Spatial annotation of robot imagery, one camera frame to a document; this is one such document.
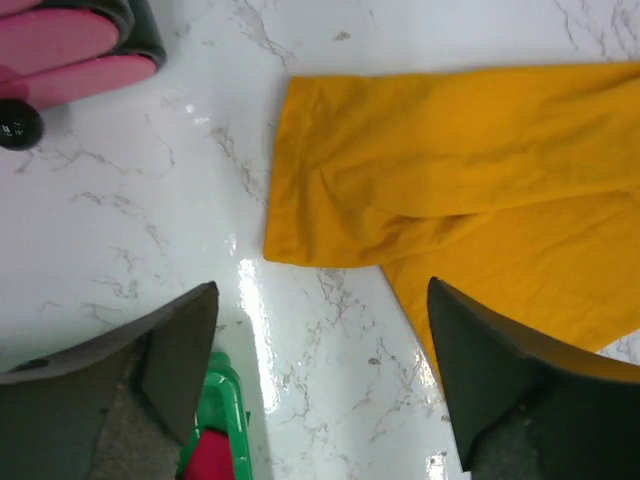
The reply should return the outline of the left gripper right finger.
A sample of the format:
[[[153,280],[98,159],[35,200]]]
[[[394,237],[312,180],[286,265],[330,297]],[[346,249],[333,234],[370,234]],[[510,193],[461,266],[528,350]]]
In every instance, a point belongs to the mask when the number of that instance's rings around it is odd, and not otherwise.
[[[638,366],[526,327],[438,278],[427,310],[463,471],[638,478]]]

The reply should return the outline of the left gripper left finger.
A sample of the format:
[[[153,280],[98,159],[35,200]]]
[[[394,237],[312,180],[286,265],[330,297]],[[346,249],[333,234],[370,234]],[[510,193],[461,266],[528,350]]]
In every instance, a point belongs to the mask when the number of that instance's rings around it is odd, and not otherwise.
[[[4,479],[172,479],[203,389],[215,283],[1,376]]]

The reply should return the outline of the yellow t shirt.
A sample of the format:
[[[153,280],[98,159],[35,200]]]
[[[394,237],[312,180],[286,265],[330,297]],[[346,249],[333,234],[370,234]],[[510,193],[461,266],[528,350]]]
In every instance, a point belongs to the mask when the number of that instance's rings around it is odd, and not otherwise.
[[[639,327],[639,66],[297,76],[263,253],[377,266],[425,352],[438,277],[596,351]]]

